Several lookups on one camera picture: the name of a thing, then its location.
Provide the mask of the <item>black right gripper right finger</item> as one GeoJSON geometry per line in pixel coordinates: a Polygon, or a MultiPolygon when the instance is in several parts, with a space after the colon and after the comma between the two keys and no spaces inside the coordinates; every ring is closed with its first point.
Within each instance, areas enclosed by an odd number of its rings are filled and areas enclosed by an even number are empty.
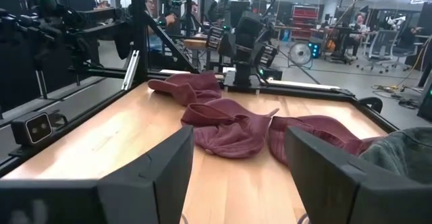
{"type": "Polygon", "coordinates": [[[365,172],[354,157],[296,127],[288,127],[285,152],[294,183],[311,223],[349,223],[365,172]]]}

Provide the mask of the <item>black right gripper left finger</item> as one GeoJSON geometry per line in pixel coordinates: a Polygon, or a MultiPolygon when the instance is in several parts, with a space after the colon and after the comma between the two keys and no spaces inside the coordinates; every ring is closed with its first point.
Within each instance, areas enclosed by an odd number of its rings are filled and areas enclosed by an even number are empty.
{"type": "Polygon", "coordinates": [[[178,224],[190,181],[193,129],[184,126],[148,152],[101,178],[99,223],[178,224]]]}

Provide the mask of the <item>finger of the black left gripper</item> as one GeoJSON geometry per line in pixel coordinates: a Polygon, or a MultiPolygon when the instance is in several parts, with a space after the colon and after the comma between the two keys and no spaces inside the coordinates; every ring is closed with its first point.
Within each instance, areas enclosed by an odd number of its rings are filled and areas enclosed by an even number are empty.
{"type": "Polygon", "coordinates": [[[278,53],[278,48],[273,45],[263,45],[255,57],[256,65],[270,67],[278,53]]]}
{"type": "Polygon", "coordinates": [[[230,42],[230,34],[222,28],[210,27],[207,34],[206,48],[217,51],[222,56],[234,56],[233,46],[230,42]]]}

